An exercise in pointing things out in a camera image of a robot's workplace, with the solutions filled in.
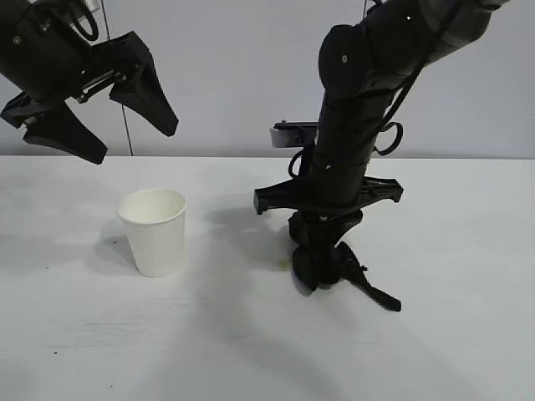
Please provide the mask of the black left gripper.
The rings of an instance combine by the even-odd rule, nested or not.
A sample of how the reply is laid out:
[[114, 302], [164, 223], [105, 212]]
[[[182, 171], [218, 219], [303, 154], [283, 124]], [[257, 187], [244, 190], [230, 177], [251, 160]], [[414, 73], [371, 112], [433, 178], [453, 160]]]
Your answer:
[[101, 164], [107, 146], [66, 104], [110, 88], [110, 99], [165, 136], [179, 119], [165, 96], [149, 49], [135, 32], [102, 43], [83, 1], [3, 1], [1, 74], [20, 90], [1, 112], [23, 140]]

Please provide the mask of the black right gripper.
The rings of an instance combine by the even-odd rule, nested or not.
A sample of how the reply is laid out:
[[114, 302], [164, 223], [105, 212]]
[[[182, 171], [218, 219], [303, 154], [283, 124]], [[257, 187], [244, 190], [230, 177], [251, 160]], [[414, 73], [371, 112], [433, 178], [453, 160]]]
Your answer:
[[[395, 203], [403, 195], [403, 187], [394, 179], [379, 179], [364, 174], [364, 167], [341, 171], [332, 168], [318, 175], [297, 175], [288, 165], [290, 180], [256, 189], [253, 205], [261, 215], [275, 209], [289, 209], [320, 216], [342, 216], [331, 226], [331, 240], [326, 259], [325, 283], [336, 284], [357, 272], [361, 265], [351, 247], [342, 237], [362, 221], [356, 212], [376, 202]], [[326, 242], [319, 220], [306, 215], [292, 215], [293, 273], [303, 287], [314, 292], [320, 283]]]

